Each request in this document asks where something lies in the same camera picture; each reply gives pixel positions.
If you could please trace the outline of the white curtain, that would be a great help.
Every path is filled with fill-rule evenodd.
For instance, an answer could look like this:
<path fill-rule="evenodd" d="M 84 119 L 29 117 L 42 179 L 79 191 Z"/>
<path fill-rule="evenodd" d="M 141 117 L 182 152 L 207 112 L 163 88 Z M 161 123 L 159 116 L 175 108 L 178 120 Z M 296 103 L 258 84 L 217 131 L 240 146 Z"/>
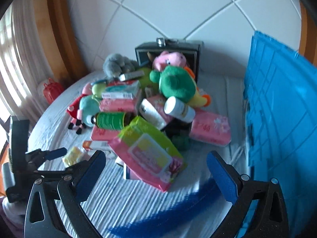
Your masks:
<path fill-rule="evenodd" d="M 1 122 L 23 116 L 34 127 L 48 108 L 38 87 L 53 77 L 35 22 L 33 0 L 13 0 L 1 17 Z"/>

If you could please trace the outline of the green label dark bottle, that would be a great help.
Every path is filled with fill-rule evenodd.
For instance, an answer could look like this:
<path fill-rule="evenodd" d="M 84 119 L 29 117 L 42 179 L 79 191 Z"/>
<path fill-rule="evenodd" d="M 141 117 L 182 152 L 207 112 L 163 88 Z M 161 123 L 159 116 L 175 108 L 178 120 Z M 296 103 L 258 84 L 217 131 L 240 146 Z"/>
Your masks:
<path fill-rule="evenodd" d="M 134 118 L 133 112 L 99 112 L 92 116 L 91 122 L 103 130 L 120 131 Z"/>

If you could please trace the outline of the grey plush toy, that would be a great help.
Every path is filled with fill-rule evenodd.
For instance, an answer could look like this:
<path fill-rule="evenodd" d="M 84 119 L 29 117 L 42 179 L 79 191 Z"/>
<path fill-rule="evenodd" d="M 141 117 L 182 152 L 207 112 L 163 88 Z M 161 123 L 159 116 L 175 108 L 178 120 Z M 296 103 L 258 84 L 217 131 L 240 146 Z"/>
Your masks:
<path fill-rule="evenodd" d="M 139 64 L 135 60 L 113 53 L 107 56 L 103 63 L 103 71 L 107 80 L 115 79 L 121 74 L 136 71 Z"/>

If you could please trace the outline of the green lime wet wipes pack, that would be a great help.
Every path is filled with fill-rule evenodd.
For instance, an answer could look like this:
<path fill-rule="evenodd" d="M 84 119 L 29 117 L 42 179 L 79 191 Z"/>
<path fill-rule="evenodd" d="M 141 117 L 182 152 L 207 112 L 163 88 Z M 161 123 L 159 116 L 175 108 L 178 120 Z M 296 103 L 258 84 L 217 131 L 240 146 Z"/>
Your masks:
<path fill-rule="evenodd" d="M 143 182 L 162 192 L 186 168 L 183 156 L 170 139 L 140 116 L 112 139 L 109 146 Z"/>

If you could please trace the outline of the white medicine bottle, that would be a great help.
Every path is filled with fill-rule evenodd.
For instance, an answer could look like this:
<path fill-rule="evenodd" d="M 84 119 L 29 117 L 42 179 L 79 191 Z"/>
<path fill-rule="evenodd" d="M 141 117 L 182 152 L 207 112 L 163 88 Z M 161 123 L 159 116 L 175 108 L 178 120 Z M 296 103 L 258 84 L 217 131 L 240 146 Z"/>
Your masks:
<path fill-rule="evenodd" d="M 180 101 L 178 98 L 169 97 L 164 105 L 164 112 L 180 121 L 191 123 L 196 116 L 193 108 Z"/>

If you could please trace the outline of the pink pig plush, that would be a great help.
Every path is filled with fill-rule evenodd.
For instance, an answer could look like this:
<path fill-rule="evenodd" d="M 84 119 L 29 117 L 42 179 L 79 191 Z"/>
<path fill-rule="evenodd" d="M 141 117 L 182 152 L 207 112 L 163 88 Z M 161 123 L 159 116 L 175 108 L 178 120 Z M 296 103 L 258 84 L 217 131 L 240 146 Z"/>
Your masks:
<path fill-rule="evenodd" d="M 187 60 L 180 52 L 170 53 L 168 51 L 163 51 L 159 56 L 154 58 L 153 69 L 163 71 L 167 66 L 177 66 L 183 68 L 187 66 Z"/>

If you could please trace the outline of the wooden door frame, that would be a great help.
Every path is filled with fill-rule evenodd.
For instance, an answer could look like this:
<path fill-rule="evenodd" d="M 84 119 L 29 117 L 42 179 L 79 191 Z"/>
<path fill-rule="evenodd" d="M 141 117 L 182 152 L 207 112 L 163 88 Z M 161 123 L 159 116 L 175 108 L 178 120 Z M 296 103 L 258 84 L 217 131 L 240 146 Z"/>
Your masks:
<path fill-rule="evenodd" d="M 33 0 L 40 43 L 53 76 L 63 86 L 88 75 L 76 44 L 67 0 Z"/>

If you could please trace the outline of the red dress pig plush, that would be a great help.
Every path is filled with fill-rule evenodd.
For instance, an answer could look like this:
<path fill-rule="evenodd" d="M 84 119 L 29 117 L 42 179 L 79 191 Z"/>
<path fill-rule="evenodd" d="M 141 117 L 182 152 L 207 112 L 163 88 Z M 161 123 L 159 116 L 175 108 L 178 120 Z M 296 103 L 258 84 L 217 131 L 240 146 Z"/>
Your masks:
<path fill-rule="evenodd" d="M 82 134 L 87 127 L 93 127 L 91 118 L 100 111 L 99 100 L 92 93 L 91 83 L 87 83 L 80 96 L 77 97 L 67 108 L 71 121 L 68 125 L 69 130 L 76 130 L 76 134 Z"/>

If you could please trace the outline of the black open box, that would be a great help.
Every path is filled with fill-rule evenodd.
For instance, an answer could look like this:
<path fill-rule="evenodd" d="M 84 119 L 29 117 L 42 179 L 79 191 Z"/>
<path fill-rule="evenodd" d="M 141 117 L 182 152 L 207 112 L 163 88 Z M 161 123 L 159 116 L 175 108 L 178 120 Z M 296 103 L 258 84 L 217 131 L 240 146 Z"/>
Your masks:
<path fill-rule="evenodd" d="M 195 75 L 195 80 L 198 80 L 199 61 L 204 42 L 200 40 L 179 40 L 157 38 L 155 42 L 144 42 L 135 47 L 136 59 L 140 66 L 149 66 L 153 69 L 154 58 L 159 56 L 163 51 L 180 52 L 186 60 L 187 66 Z"/>

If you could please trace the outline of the green frog plush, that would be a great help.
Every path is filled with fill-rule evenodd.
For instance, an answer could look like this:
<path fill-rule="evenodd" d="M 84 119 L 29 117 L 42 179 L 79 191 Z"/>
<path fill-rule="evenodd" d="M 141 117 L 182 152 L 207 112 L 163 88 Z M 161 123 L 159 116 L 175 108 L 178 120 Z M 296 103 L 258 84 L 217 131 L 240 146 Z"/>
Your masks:
<path fill-rule="evenodd" d="M 163 71 L 152 70 L 149 75 L 153 83 L 158 84 L 158 91 L 165 98 L 176 97 L 188 103 L 196 93 L 193 78 L 183 68 L 167 66 Z"/>

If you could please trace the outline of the white striped table cloth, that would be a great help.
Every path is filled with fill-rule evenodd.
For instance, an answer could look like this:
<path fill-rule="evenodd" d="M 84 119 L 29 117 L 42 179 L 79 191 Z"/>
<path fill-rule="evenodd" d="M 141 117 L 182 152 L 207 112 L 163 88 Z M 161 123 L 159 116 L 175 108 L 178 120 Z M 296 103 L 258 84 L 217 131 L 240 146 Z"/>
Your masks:
<path fill-rule="evenodd" d="M 231 204 L 211 182 L 208 152 L 217 151 L 240 174 L 248 172 L 245 156 L 242 79 L 199 74 L 199 88 L 212 96 L 208 111 L 227 116 L 231 142 L 225 147 L 190 141 L 183 153 L 187 167 L 167 192 L 138 180 L 123 179 L 123 170 L 107 162 L 82 207 L 103 237 L 209 237 Z"/>

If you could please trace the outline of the blue plastic storage crate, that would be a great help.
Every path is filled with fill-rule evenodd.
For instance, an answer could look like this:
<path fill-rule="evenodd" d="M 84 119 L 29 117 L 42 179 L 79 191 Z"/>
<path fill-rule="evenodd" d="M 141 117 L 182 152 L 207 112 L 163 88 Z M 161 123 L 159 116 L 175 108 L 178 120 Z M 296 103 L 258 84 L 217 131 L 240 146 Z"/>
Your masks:
<path fill-rule="evenodd" d="M 256 31 L 244 98 L 254 178 L 279 181 L 291 237 L 316 237 L 316 67 Z"/>

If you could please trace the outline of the pink floral tissue pack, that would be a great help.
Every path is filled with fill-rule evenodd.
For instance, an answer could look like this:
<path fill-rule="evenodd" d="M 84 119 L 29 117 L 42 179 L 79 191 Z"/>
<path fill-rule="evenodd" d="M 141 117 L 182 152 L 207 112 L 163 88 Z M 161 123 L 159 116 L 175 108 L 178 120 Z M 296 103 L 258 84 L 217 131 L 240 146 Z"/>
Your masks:
<path fill-rule="evenodd" d="M 229 119 L 198 108 L 191 123 L 189 138 L 216 146 L 226 146 L 231 142 Z"/>

